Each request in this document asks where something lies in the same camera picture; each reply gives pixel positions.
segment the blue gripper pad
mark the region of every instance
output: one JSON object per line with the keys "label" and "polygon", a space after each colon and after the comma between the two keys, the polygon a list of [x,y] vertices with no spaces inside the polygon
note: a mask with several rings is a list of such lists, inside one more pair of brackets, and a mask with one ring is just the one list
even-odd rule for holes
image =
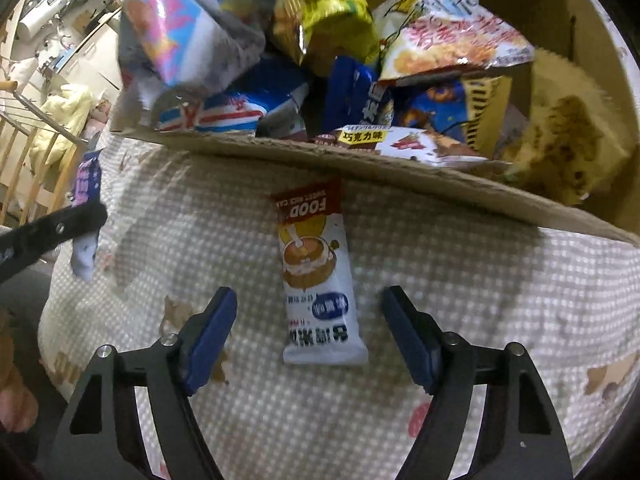
{"label": "blue gripper pad", "polygon": [[398,285],[383,291],[382,312],[412,380],[433,395],[442,378],[442,332],[437,323],[418,312]]}
{"label": "blue gripper pad", "polygon": [[191,316],[180,330],[180,373],[188,396],[209,380],[237,312],[236,293],[221,286],[204,312]]}

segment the metal screw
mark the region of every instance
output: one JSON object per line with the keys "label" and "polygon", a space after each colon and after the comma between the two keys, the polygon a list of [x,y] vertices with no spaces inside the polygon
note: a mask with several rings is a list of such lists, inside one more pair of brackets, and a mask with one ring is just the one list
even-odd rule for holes
{"label": "metal screw", "polygon": [[524,355],[524,346],[520,343],[509,343],[507,345],[507,350],[513,355]]}
{"label": "metal screw", "polygon": [[447,345],[457,345],[460,342],[460,337],[455,332],[445,332],[442,334],[442,340]]}
{"label": "metal screw", "polygon": [[104,359],[105,357],[111,354],[111,350],[112,350],[111,345],[102,345],[100,348],[97,349],[95,354],[98,357],[102,357]]}
{"label": "metal screw", "polygon": [[163,346],[173,346],[177,341],[178,341],[178,335],[174,333],[163,335],[160,338],[160,342],[162,343]]}

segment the blue oval label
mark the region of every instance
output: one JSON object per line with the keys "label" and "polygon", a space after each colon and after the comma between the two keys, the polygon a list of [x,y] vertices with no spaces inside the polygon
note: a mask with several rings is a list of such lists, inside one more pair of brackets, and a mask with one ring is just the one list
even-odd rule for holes
{"label": "blue oval label", "polygon": [[329,320],[344,316],[349,310],[349,300],[341,292],[328,292],[316,295],[311,313],[316,319]]}

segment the checkered tablecloth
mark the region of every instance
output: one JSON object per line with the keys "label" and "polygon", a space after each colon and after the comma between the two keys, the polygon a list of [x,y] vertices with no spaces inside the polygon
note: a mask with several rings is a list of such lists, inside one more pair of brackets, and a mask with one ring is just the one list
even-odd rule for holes
{"label": "checkered tablecloth", "polygon": [[[540,229],[430,196],[344,183],[344,219],[365,367],[284,365],[287,321],[273,192],[327,177],[254,160],[171,152],[104,134],[109,210],[89,283],[63,247],[40,325],[40,347],[67,397],[103,343],[142,348],[200,312],[215,290],[238,293],[238,320],[212,380],[191,405],[227,480],[390,480],[429,397],[415,386],[380,313],[399,284],[444,330],[469,342],[527,346],[558,411],[574,469],[623,409],[638,364],[603,400],[588,368],[640,348],[640,251],[622,242]],[[162,457],[144,391],[140,418],[153,468]],[[482,412],[474,396],[453,474],[472,457]]]}

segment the white appliance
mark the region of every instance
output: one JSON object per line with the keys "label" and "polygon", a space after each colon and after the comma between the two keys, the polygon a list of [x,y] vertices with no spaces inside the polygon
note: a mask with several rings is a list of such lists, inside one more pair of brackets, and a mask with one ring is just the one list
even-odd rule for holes
{"label": "white appliance", "polygon": [[42,0],[20,20],[16,33],[23,41],[31,40],[56,13],[64,9],[69,0]]}

